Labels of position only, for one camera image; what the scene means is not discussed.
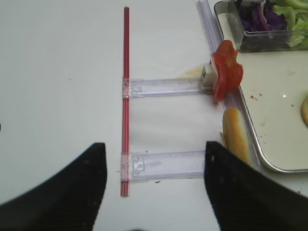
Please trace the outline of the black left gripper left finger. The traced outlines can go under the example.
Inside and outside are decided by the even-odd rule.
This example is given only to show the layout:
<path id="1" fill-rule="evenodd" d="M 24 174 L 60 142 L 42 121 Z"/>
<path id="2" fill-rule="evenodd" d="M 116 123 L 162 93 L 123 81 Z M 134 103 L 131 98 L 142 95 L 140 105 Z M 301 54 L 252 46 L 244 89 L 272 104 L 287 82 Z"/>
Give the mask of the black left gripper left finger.
<path id="1" fill-rule="evenodd" d="M 0 206 L 2 231 L 91 231 L 107 182 L 104 143 L 94 143 L 56 175 Z"/>

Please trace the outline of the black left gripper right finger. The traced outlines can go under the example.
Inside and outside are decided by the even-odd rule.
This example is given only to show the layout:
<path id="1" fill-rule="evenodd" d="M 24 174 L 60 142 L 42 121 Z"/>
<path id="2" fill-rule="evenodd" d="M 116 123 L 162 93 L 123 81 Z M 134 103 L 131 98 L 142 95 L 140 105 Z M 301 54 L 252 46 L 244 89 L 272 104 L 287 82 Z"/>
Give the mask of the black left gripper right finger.
<path id="1" fill-rule="evenodd" d="M 205 189 L 222 231 L 306 231 L 308 199 L 216 141 L 205 146 Z"/>

